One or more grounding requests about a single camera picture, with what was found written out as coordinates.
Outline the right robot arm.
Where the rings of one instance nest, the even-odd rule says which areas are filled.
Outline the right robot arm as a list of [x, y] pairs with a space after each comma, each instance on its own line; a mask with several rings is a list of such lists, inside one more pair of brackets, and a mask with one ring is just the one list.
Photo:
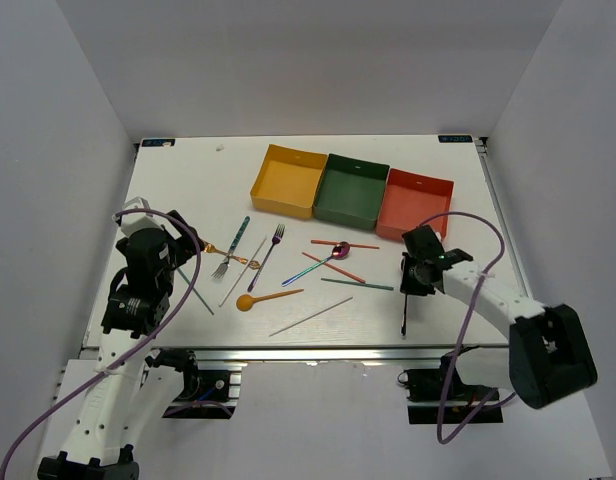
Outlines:
[[458, 344], [440, 361], [441, 395], [460, 399], [475, 386], [513, 392], [542, 409], [598, 381], [580, 318], [566, 304], [545, 306], [490, 276], [461, 249], [444, 249], [430, 226], [402, 236], [401, 290], [442, 293], [478, 314], [507, 339], [503, 348]]

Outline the gold fork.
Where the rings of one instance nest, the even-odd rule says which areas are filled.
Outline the gold fork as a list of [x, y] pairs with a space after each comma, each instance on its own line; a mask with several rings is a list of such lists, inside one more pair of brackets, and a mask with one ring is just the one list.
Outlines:
[[[211, 254], [219, 254], [219, 255], [223, 255], [223, 256], [227, 256], [227, 255], [228, 255], [228, 253], [227, 253], [227, 252], [222, 251], [222, 250], [219, 250], [217, 247], [215, 247], [215, 246], [214, 246], [213, 244], [211, 244], [211, 243], [206, 243], [206, 244], [205, 244], [204, 251], [205, 251], [206, 253], [211, 253]], [[234, 254], [231, 254], [231, 255], [229, 256], [229, 258], [230, 258], [231, 260], [235, 260], [235, 261], [237, 261], [237, 262], [239, 262], [239, 263], [241, 263], [241, 264], [247, 264], [247, 265], [248, 265], [248, 267], [249, 267], [250, 269], [252, 269], [252, 270], [258, 270], [258, 269], [261, 267], [260, 263], [259, 263], [258, 261], [256, 261], [256, 260], [251, 260], [251, 261], [249, 261], [247, 258], [240, 257], [240, 256], [236, 256], [236, 255], [234, 255]]]

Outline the iridescent pink spoon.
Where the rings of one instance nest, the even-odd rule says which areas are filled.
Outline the iridescent pink spoon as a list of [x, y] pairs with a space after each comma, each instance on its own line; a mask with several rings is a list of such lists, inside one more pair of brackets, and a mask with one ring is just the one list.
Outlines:
[[317, 261], [314, 265], [306, 268], [305, 270], [297, 273], [296, 275], [284, 280], [281, 283], [282, 287], [287, 287], [288, 285], [290, 285], [291, 283], [293, 283], [294, 281], [298, 280], [299, 278], [303, 277], [304, 275], [308, 274], [309, 272], [315, 270], [316, 268], [320, 267], [321, 265], [324, 265], [326, 263], [328, 263], [331, 260], [339, 260], [342, 258], [345, 258], [348, 254], [349, 251], [351, 249], [351, 246], [348, 242], [342, 241], [337, 243], [331, 251], [331, 254], [328, 257], [325, 257], [324, 259], [321, 259], [319, 261]]

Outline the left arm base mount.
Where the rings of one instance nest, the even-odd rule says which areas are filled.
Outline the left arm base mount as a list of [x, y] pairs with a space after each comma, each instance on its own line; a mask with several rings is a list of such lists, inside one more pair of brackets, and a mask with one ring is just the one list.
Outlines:
[[229, 420], [235, 406], [231, 401], [229, 370], [201, 369], [190, 350], [164, 349], [154, 359], [153, 367], [172, 367], [182, 376], [183, 387], [168, 406], [163, 417], [168, 419]]

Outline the black iridescent spoon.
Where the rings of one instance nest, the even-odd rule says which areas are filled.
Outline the black iridescent spoon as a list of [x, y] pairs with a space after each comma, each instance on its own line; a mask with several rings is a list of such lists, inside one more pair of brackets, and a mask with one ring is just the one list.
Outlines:
[[401, 326], [400, 326], [400, 335], [402, 339], [405, 339], [407, 337], [408, 300], [409, 300], [409, 295], [404, 294], [402, 321], [401, 321]]

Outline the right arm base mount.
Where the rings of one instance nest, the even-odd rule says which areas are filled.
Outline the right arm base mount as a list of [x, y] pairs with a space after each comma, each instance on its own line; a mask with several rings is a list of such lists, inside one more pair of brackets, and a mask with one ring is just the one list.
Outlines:
[[[397, 376], [397, 385], [407, 393], [407, 413], [410, 425], [434, 425], [437, 423], [438, 406], [444, 380], [450, 363], [450, 354], [444, 354], [435, 367], [403, 370]], [[445, 424], [458, 426], [487, 396], [490, 387], [464, 383], [454, 373], [444, 407]], [[475, 424], [503, 422], [499, 392], [470, 420]]]

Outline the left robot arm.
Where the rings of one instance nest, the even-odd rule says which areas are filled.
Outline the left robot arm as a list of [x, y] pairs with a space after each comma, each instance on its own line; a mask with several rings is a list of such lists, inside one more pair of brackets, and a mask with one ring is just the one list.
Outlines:
[[41, 459], [40, 479], [138, 478], [135, 450], [146, 427], [175, 398], [190, 398], [199, 387], [191, 352], [149, 352], [193, 293], [188, 285], [178, 303], [170, 303], [176, 270], [199, 262], [204, 242], [175, 210], [125, 207], [114, 219], [126, 265], [110, 284], [95, 374], [52, 407], [57, 412], [84, 397], [59, 452]]

